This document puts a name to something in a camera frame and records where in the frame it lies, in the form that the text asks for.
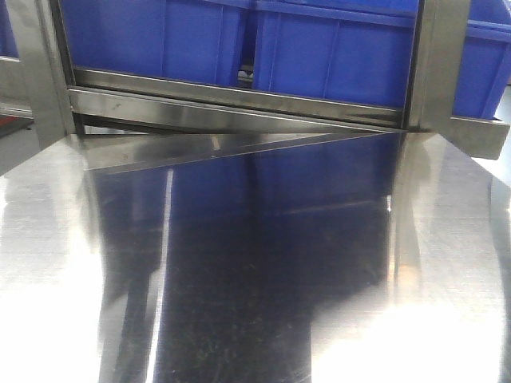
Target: stainless steel surface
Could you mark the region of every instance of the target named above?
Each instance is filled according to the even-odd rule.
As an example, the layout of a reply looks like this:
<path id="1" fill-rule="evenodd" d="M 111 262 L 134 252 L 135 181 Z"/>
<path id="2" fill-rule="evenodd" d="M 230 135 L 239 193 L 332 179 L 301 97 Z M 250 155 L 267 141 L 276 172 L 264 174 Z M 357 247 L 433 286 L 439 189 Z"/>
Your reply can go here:
<path id="1" fill-rule="evenodd" d="M 54 0 L 7 0 L 26 89 L 42 148 L 75 132 L 64 65 L 54 23 Z"/>
<path id="2" fill-rule="evenodd" d="M 497 110 L 497 118 L 508 123 L 511 122 L 511 87 L 505 90 L 504 98 Z M 511 132 L 508 134 L 501 154 L 497 159 L 476 158 L 475 160 L 511 188 L 511 166 L 509 166 L 511 164 Z"/>
<path id="3" fill-rule="evenodd" d="M 266 152 L 276 148 L 351 140 L 378 133 L 336 134 L 214 134 L 137 137 L 103 137 L 82 142 L 90 169 L 108 172 L 141 170 L 170 164 L 207 160 L 241 153 Z"/>
<path id="4" fill-rule="evenodd" d="M 448 126 L 469 10 L 470 0 L 419 2 L 403 128 L 437 131 Z"/>
<path id="5" fill-rule="evenodd" d="M 73 111 L 183 132 L 397 132 L 384 128 L 333 120 L 290 116 L 250 109 L 229 108 L 191 101 L 100 89 L 71 87 Z"/>
<path id="6" fill-rule="evenodd" d="M 18 127 L 23 125 L 28 125 L 28 123 L 23 121 Z M 25 127 L 3 136 L 3 128 L 5 126 L 0 127 L 0 175 L 7 173 L 40 152 L 38 134 L 35 129 Z"/>
<path id="7" fill-rule="evenodd" d="M 372 124 L 387 128 L 399 128 L 401 120 L 401 112 L 392 108 L 347 104 L 246 89 L 221 88 L 90 69 L 75 69 L 75 73 L 77 84 L 89 88 L 126 91 L 148 96 L 204 102 L 206 104 Z"/>
<path id="8" fill-rule="evenodd" d="M 511 381 L 509 189 L 409 133 L 362 192 L 392 136 L 70 136 L 0 177 L 0 381 Z"/>

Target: blue bin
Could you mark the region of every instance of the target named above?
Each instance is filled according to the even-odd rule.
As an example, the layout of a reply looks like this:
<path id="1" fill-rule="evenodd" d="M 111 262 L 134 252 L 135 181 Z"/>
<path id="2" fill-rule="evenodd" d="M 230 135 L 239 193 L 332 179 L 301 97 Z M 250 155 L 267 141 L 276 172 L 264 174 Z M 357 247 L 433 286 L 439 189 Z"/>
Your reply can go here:
<path id="1" fill-rule="evenodd" d="M 0 56 L 18 56 L 5 0 L 0 0 Z"/>
<path id="2" fill-rule="evenodd" d="M 503 1 L 473 0 L 455 115 L 492 119 L 497 109 L 511 74 Z M 403 107 L 417 4 L 259 0 L 254 89 Z"/>
<path id="3" fill-rule="evenodd" d="M 78 66 L 235 85 L 252 0 L 63 0 Z"/>

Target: metal shelf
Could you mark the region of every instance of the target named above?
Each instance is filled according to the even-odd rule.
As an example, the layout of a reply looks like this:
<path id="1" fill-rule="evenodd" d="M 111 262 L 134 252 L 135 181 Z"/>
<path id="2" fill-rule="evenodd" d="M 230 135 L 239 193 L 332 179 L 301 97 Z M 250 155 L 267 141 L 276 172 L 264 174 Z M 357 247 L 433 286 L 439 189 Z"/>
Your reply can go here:
<path id="1" fill-rule="evenodd" d="M 7 0 L 21 61 L 0 57 L 0 113 L 32 116 L 42 147 L 84 132 L 83 117 L 158 132 L 435 131 L 469 154 L 495 158 L 509 126 L 451 112 L 469 5 L 421 0 L 408 98 L 399 110 L 77 69 L 58 0 Z"/>

